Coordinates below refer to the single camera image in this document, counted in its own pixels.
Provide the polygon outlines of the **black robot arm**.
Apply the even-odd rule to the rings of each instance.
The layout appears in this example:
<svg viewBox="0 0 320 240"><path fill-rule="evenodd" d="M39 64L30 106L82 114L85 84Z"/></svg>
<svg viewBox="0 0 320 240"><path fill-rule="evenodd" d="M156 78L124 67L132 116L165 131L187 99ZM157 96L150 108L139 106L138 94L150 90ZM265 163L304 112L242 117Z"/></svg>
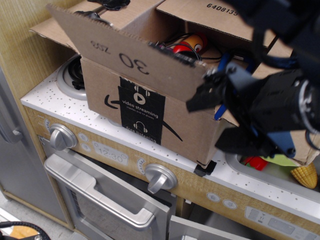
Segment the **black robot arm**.
<svg viewBox="0 0 320 240"><path fill-rule="evenodd" d="M253 27L255 58L280 71L254 78L235 63L204 76L190 112L224 105L239 127L225 129L215 146L244 156L293 158L291 131L320 132L320 3L317 0L232 0Z"/></svg>

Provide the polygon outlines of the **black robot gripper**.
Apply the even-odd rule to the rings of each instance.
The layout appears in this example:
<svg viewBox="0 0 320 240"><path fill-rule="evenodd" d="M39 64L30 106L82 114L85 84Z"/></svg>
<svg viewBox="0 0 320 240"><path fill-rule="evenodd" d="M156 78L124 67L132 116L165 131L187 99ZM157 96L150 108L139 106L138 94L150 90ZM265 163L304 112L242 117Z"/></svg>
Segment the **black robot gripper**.
<svg viewBox="0 0 320 240"><path fill-rule="evenodd" d="M235 63L207 75L186 102L189 112L225 105L238 122L215 147L228 154L294 157L291 131L320 132L320 90L300 69L254 78Z"/></svg>

